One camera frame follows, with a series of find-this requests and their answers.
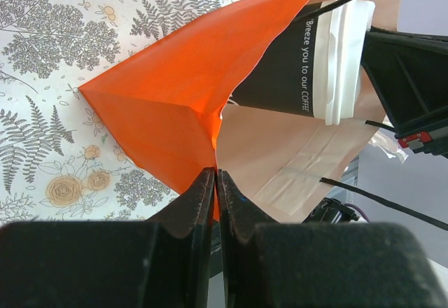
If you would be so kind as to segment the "white plastic cup lid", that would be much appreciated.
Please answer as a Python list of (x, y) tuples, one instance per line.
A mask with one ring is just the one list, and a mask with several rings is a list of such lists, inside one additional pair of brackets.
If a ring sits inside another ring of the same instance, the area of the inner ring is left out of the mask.
[(353, 0), (317, 17), (312, 106), (313, 116), (327, 125), (354, 116), (361, 55), (374, 11), (374, 2)]

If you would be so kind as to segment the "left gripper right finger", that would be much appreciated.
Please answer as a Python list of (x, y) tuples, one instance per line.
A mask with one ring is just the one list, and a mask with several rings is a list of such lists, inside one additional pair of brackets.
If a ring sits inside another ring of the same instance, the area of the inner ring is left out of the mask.
[(279, 223), (217, 180), (228, 307), (441, 307), (424, 251), (392, 223)]

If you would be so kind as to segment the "floral table mat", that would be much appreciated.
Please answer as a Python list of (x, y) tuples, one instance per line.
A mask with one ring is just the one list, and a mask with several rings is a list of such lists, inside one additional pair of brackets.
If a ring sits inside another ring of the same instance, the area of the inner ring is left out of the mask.
[(1, 0), (1, 223), (142, 221), (173, 201), (80, 87), (236, 1)]

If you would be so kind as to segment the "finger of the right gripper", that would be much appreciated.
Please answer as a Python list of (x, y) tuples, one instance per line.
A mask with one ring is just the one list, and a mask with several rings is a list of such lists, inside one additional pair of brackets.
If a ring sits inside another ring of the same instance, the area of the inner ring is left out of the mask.
[(396, 132), (447, 130), (447, 37), (371, 28), (361, 65)]

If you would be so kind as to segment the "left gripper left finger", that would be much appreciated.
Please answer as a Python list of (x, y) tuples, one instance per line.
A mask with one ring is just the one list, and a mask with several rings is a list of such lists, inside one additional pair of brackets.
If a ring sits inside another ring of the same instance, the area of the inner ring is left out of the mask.
[(144, 221), (1, 229), (2, 307), (205, 307), (214, 170)]

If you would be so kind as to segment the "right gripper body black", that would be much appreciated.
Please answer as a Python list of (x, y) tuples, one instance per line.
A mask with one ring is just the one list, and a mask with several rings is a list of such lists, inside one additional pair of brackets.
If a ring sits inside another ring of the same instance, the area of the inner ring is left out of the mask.
[(447, 156), (447, 112), (416, 118), (397, 126), (395, 138), (414, 153)]

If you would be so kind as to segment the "orange paper bag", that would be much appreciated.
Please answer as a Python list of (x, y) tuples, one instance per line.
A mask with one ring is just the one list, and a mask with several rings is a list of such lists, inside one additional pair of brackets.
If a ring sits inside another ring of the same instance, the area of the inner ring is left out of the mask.
[(378, 133), (366, 75), (354, 117), (335, 126), (227, 102), (268, 44), (313, 0), (240, 0), (200, 16), (81, 86), (125, 154), (172, 190), (201, 170), (230, 173), (281, 222), (300, 222)]

